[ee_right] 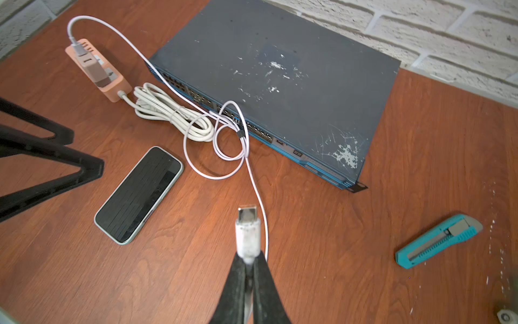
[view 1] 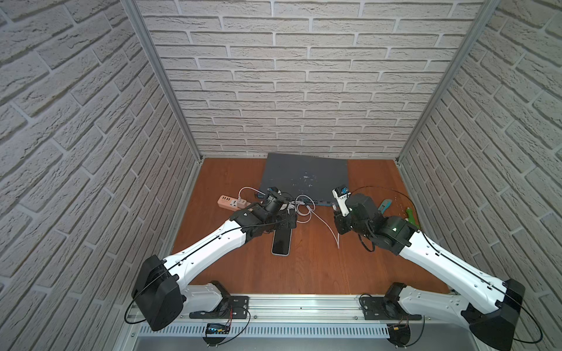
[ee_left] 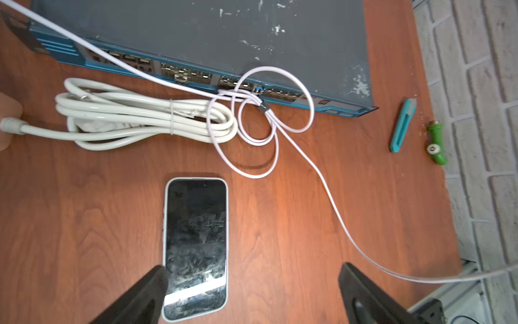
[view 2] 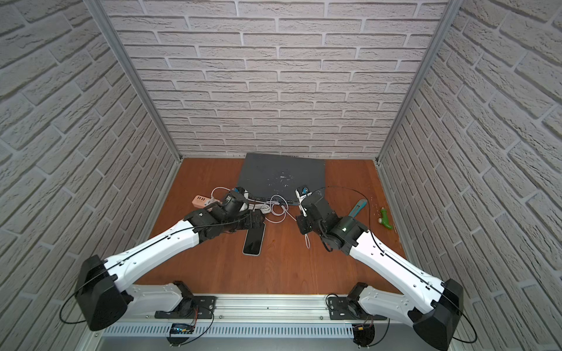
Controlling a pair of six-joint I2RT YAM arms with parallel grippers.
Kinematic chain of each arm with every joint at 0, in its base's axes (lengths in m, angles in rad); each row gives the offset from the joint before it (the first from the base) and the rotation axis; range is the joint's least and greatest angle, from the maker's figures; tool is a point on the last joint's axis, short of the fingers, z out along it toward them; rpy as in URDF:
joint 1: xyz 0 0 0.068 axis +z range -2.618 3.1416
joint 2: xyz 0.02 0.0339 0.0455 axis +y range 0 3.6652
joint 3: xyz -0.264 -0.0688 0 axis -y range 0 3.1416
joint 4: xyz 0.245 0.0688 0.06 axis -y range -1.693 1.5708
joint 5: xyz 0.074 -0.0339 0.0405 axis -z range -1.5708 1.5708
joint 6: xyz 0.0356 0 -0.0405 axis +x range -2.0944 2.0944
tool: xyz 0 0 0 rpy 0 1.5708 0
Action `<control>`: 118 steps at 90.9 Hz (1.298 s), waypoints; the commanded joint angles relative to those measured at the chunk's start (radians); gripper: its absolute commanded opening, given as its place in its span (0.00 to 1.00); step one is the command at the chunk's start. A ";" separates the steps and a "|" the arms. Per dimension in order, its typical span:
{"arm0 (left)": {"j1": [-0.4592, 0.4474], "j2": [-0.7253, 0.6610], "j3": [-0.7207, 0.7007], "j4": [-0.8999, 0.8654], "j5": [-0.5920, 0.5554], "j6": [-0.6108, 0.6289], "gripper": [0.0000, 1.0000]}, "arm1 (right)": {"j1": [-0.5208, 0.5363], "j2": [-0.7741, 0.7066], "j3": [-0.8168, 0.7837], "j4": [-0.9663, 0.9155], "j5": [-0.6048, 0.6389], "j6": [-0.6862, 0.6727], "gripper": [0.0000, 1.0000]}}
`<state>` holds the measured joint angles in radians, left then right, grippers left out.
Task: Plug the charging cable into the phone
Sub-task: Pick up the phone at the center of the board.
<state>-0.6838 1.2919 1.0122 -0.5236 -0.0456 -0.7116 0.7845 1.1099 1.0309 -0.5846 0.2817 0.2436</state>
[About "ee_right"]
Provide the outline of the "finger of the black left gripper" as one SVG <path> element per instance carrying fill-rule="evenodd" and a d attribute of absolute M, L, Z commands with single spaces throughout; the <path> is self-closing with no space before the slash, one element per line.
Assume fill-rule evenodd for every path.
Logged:
<path fill-rule="evenodd" d="M 43 140 L 62 145 L 72 144 L 74 141 L 74 131 L 72 129 L 53 122 L 3 98 L 1 98 L 1 111 L 53 133 L 53 136 L 43 138 Z"/>
<path fill-rule="evenodd" d="M 1 197 L 1 221 L 103 175 L 104 161 L 66 147 L 58 137 L 43 139 L 27 133 L 2 133 L 1 156 L 29 155 L 79 168 L 66 175 Z"/>

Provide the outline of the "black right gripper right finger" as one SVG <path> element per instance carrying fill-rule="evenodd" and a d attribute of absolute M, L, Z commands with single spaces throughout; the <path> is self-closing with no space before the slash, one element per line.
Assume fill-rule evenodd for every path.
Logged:
<path fill-rule="evenodd" d="M 252 271 L 254 323 L 290 324 L 263 252 L 254 260 Z"/>

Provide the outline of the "smartphone with green case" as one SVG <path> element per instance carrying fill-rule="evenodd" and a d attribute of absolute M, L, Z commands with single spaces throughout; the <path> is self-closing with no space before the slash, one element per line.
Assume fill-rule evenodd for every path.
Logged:
<path fill-rule="evenodd" d="M 118 245 L 138 235 L 184 170 L 183 163 L 151 147 L 103 203 L 94 224 Z"/>

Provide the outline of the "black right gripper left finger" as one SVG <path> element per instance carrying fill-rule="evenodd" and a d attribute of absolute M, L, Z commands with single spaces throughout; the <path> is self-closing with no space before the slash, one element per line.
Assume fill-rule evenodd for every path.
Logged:
<path fill-rule="evenodd" d="M 246 264 L 235 254 L 210 324 L 244 324 L 246 282 Z"/>

